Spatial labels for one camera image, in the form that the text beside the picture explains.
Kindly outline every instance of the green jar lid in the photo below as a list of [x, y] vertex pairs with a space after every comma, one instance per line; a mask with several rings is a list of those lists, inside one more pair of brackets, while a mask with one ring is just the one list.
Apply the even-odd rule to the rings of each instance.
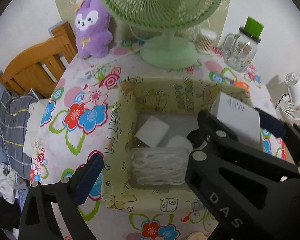
[[259, 38], [263, 30], [263, 25], [257, 22], [255, 19], [248, 17], [244, 30], [253, 37]]

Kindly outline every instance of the white box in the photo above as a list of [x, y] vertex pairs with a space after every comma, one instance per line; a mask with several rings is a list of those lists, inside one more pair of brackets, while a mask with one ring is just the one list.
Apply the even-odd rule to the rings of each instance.
[[213, 102], [210, 113], [238, 136], [241, 143], [259, 148], [259, 112], [239, 100], [220, 93]]

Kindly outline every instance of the plush toy bow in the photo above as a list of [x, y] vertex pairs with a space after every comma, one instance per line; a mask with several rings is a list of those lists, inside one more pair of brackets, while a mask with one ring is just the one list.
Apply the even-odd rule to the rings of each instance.
[[86, 45], [86, 43], [90, 42], [90, 38], [84, 38], [79, 40], [80, 43], [82, 43], [82, 48], [84, 48], [84, 46]]

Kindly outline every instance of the fan base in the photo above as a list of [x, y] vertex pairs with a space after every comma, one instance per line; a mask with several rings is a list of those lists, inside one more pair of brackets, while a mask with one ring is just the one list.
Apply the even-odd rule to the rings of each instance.
[[140, 55], [148, 64], [164, 69], [191, 67], [198, 61], [194, 43], [178, 37], [153, 37], [144, 44]]

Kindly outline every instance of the floral tablecloth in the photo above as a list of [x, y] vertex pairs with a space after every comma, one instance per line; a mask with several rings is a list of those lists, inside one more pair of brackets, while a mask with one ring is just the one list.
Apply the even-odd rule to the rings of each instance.
[[[141, 59], [138, 54], [140, 47], [137, 42], [124, 41], [113, 44], [109, 55], [103, 59], [74, 58], [59, 81], [42, 118], [36, 158], [32, 161], [31, 181], [56, 183], [64, 176], [71, 176], [86, 163], [91, 154], [102, 154], [103, 149], [99, 149], [78, 155], [83, 144], [92, 145], [95, 136], [103, 133], [102, 126], [108, 121], [108, 111], [112, 109], [113, 112], [115, 109], [112, 93], [123, 78], [138, 81], [145, 76], [179, 76], [228, 83], [245, 88], [246, 96], [251, 97], [254, 106], [276, 116], [270, 94], [254, 65], [250, 65], [245, 73], [238, 73], [225, 64], [221, 51], [214, 48], [211, 54], [201, 55], [194, 66], [182, 70], [162, 70], [149, 66]], [[80, 85], [73, 86], [72, 80], [78, 78], [82, 80]], [[58, 100], [62, 101], [66, 110], [58, 109]], [[47, 133], [58, 135], [58, 141], [44, 141]], [[260, 134], [264, 152], [285, 159], [282, 140], [263, 129]], [[58, 151], [59, 146], [63, 146], [67, 152], [60, 152], [62, 161], [56, 162], [52, 153]], [[71, 158], [77, 155], [80, 156], [80, 162], [71, 163]], [[130, 206], [128, 213], [113, 211], [101, 200], [101, 177], [96, 181], [87, 201], [79, 206], [80, 214], [98, 240], [185, 239], [194, 231], [201, 231], [208, 236], [217, 225], [201, 201], [194, 201], [191, 203], [192, 209], [183, 212], [144, 214], [134, 212]], [[159, 189], [154, 191], [154, 194], [163, 194]], [[121, 205], [135, 200], [119, 197], [115, 201], [116, 209], [121, 209]], [[71, 236], [57, 205], [54, 205], [54, 211], [63, 236], [70, 240]]]

